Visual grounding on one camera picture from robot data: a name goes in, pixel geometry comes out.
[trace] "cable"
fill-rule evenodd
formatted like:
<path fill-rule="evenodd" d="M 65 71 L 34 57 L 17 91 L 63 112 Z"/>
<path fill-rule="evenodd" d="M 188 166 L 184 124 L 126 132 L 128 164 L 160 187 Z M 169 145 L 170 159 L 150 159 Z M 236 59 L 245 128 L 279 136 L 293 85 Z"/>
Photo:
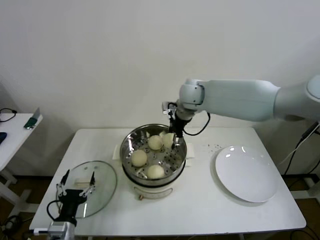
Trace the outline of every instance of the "cable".
<path fill-rule="evenodd" d="M 288 189 L 290 190 L 290 188 L 295 185 L 297 182 L 299 182 L 300 180 L 302 180 L 303 178 L 298 178 L 296 181 L 294 181 L 293 183 L 291 183 L 290 186 L 288 186 Z"/>
<path fill-rule="evenodd" d="M 175 102 L 168 102 L 168 109 L 170 108 L 170 105 L 178 107 L 178 105 Z"/>
<path fill-rule="evenodd" d="M 306 174 L 311 174 L 318 166 L 319 166 L 319 164 L 320 164 L 320 159 L 319 159 L 319 161 L 316 163 L 316 165 L 312 168 L 312 170 L 310 170 L 310 171 L 308 171 Z M 288 186 L 288 189 L 290 190 L 290 188 L 293 186 L 293 185 L 295 185 L 297 182 L 299 182 L 300 180 L 302 180 L 303 178 L 301 177 L 301 178 L 299 178 L 299 179 L 297 179 L 296 181 L 294 181 L 293 183 L 291 183 L 291 185 L 290 186 Z"/>
<path fill-rule="evenodd" d="M 301 233 L 304 233 L 304 234 L 307 234 L 310 238 L 312 238 L 313 240 L 318 240 L 318 236 L 316 236 L 317 238 L 314 238 L 310 233 L 306 232 L 306 231 L 303 231 L 303 230 L 294 230 L 290 233 L 290 240 L 293 240 L 293 235 L 294 233 L 297 233 L 297 232 L 301 232 Z"/>
<path fill-rule="evenodd" d="M 296 144 L 295 149 L 298 149 L 298 147 L 299 147 L 299 145 L 301 144 L 302 141 L 303 141 L 303 139 L 301 138 L 301 139 L 299 140 L 299 142 Z M 286 170 L 285 170 L 285 172 L 284 172 L 283 175 L 287 175 L 287 172 L 288 172 L 288 170 L 289 170 L 289 168 L 290 168 L 290 166 L 291 166 L 291 162 L 292 162 L 292 160 L 294 159 L 295 154 L 296 154 L 296 151 L 293 152 L 293 154 L 292 154 L 292 156 L 291 156 L 291 158 L 290 158 L 289 164 L 288 164 L 288 166 L 286 167 Z"/>
<path fill-rule="evenodd" d="M 320 240 L 319 236 L 317 235 L 317 233 L 308 225 L 306 226 L 311 232 L 313 232 L 313 234 L 316 236 L 317 240 Z"/>
<path fill-rule="evenodd" d="M 287 160 L 287 158 L 290 157 L 291 154 L 295 153 L 295 152 L 298 150 L 298 148 L 317 130 L 318 127 L 319 127 L 319 124 L 317 124 L 316 127 L 309 133 L 309 135 L 308 135 L 305 139 L 303 139 L 303 140 L 297 145 L 297 147 L 296 147 L 292 152 L 290 152 L 290 153 L 285 157 L 285 159 L 283 159 L 278 165 L 283 164 L 283 163 Z"/>
<path fill-rule="evenodd" d="M 210 119 L 211 119 L 210 113 L 207 112 L 206 114 L 208 115 L 208 121 L 206 122 L 206 124 L 204 125 L 204 127 L 203 127 L 199 132 L 197 132 L 197 133 L 195 133 L 195 134 L 187 133 L 184 128 L 183 128 L 183 132 L 184 132 L 185 134 L 189 135 L 189 136 L 197 136 L 197 135 L 199 135 L 200 133 L 202 133 L 203 130 L 205 130 L 206 127 L 208 126 L 208 124 L 209 124 L 209 122 L 210 122 Z"/>
<path fill-rule="evenodd" d="M 17 114 L 17 111 L 16 111 L 16 110 L 13 110 L 13 109 L 7 108 L 7 107 L 1 108 L 1 109 L 0 109 L 0 113 L 1 113 L 1 111 L 3 111 L 3 110 L 10 110 L 14 115 L 13 115 L 12 117 L 10 117 L 9 119 L 7 119 L 7 120 L 4 120 L 4 121 L 0 120 L 0 123 L 8 122 L 9 120 L 13 119 L 13 118 L 16 116 L 16 114 Z"/>
<path fill-rule="evenodd" d="M 49 217 L 54 221 L 55 218 L 51 215 L 50 211 L 49 211 L 49 207 L 51 204 L 54 204 L 54 203 L 57 203 L 57 202 L 60 202 L 59 200 L 53 200 L 51 202 L 48 203 L 48 205 L 46 206 L 46 213 L 49 215 Z"/>
<path fill-rule="evenodd" d="M 319 161 L 317 162 L 317 164 L 312 168 L 312 170 L 310 170 L 307 174 L 312 173 L 312 172 L 319 166 L 319 164 L 320 164 L 320 159 L 319 159 Z"/>

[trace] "glass lid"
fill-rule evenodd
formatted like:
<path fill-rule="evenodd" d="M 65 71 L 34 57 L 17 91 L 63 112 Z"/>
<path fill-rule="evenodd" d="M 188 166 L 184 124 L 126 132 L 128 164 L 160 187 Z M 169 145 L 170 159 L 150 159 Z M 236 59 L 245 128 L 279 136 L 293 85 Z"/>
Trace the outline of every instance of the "glass lid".
<path fill-rule="evenodd" d="M 103 209 L 116 190 L 116 172 L 110 164 L 104 161 L 88 161 L 70 170 L 64 189 L 85 190 L 90 185 L 93 172 L 95 190 L 89 193 L 85 203 L 79 205 L 76 218 L 86 218 Z"/>

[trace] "white wall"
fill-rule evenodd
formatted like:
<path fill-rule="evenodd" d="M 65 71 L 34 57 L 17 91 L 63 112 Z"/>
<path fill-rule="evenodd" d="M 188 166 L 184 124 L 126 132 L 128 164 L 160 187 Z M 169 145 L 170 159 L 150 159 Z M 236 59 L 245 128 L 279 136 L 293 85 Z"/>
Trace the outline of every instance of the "white wall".
<path fill-rule="evenodd" d="M 166 124 L 161 102 L 177 99 L 185 78 L 282 87 L 320 74 L 319 8 L 317 0 L 0 1 L 1 104 L 44 116 L 10 168 L 53 175 L 80 128 Z M 275 162 L 308 126 L 218 116 L 211 125 L 255 126 Z M 320 157 L 312 138 L 293 172 Z"/>

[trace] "steamed bun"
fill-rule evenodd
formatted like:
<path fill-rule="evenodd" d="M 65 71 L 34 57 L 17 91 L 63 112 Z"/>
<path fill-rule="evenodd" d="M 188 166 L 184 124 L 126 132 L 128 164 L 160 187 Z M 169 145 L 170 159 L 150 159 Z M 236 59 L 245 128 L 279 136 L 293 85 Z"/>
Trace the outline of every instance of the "steamed bun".
<path fill-rule="evenodd" d="M 131 162 L 135 167 L 142 167 L 147 163 L 147 154 L 143 150 L 136 150 L 132 153 Z"/>
<path fill-rule="evenodd" d="M 160 165 L 152 165 L 149 167 L 146 176 L 149 179 L 160 179 L 165 176 L 165 170 Z"/>
<path fill-rule="evenodd" d="M 163 145 L 165 148 L 170 149 L 172 147 L 172 144 L 174 143 L 174 133 L 167 133 L 163 136 Z"/>
<path fill-rule="evenodd" d="M 163 145 L 162 138 L 158 135 L 153 135 L 148 139 L 148 145 L 152 150 L 159 150 Z"/>

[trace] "white table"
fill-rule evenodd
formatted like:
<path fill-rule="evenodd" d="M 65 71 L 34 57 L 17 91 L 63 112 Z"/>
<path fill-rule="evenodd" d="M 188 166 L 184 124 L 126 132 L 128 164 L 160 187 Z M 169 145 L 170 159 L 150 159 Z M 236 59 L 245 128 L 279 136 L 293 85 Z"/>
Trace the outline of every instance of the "white table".
<path fill-rule="evenodd" d="M 8 119 L 12 116 L 12 113 L 1 113 L 2 120 Z M 0 195 L 6 200 L 14 204 L 14 208 L 10 213 L 11 215 L 17 215 L 19 212 L 36 212 L 38 204 L 26 203 L 26 199 L 30 195 L 31 191 L 26 189 L 21 196 L 18 196 L 11 191 L 8 186 L 17 182 L 12 174 L 5 169 L 11 158 L 16 154 L 22 144 L 27 140 L 30 134 L 34 131 L 24 129 L 24 125 L 29 118 L 32 117 L 32 113 L 17 113 L 14 118 L 6 122 L 0 122 L 0 132 L 7 133 L 6 138 L 0 144 L 0 175 L 7 179 L 6 183 L 0 182 Z M 43 117 L 40 115 L 36 126 L 41 122 Z"/>
<path fill-rule="evenodd" d="M 189 128 L 188 132 L 197 132 Z M 87 161 L 106 161 L 117 174 L 118 185 L 109 204 L 98 213 L 79 219 L 78 236 L 180 236 L 252 233 L 303 228 L 306 220 L 277 173 L 276 195 L 265 203 L 250 203 L 234 197 L 221 185 L 213 169 L 220 147 L 243 145 L 267 151 L 253 128 L 208 127 L 199 136 L 186 136 L 194 147 L 192 167 L 176 180 L 173 193 L 151 200 L 137 200 L 120 161 L 112 160 L 116 145 L 131 129 L 81 129 L 75 134 L 30 229 L 47 228 L 51 219 L 47 204 L 55 199 L 56 183 L 67 169 Z M 56 216 L 57 209 L 52 207 Z"/>

